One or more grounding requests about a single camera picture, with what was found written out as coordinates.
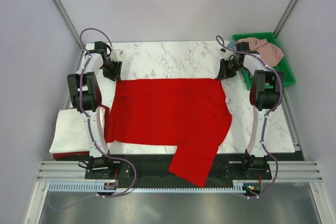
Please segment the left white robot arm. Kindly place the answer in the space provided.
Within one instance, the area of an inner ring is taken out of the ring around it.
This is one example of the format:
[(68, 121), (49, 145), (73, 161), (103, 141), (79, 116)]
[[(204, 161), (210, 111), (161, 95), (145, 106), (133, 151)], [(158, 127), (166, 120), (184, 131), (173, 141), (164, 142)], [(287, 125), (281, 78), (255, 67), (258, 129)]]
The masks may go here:
[(94, 48), (85, 54), (83, 66), (67, 77), (72, 106), (80, 113), (89, 141), (89, 160), (84, 162), (85, 179), (113, 179), (115, 165), (108, 157), (109, 149), (101, 125), (102, 94), (96, 74), (111, 81), (121, 80), (122, 50), (115, 50), (103, 41), (96, 41)]

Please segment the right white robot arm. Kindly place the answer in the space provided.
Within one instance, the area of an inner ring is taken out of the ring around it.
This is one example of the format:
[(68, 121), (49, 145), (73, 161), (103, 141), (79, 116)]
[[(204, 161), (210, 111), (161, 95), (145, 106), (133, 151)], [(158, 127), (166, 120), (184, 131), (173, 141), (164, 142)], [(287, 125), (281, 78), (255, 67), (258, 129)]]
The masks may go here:
[(220, 60), (217, 80), (232, 78), (242, 69), (253, 76), (249, 94), (253, 107), (250, 141), (240, 163), (224, 165), (226, 179), (272, 179), (267, 158), (276, 158), (267, 150), (267, 142), (273, 113), (282, 102), (283, 73), (266, 64), (258, 52), (250, 50), (248, 42), (229, 47), (220, 36), (216, 40), (222, 52), (232, 53)]

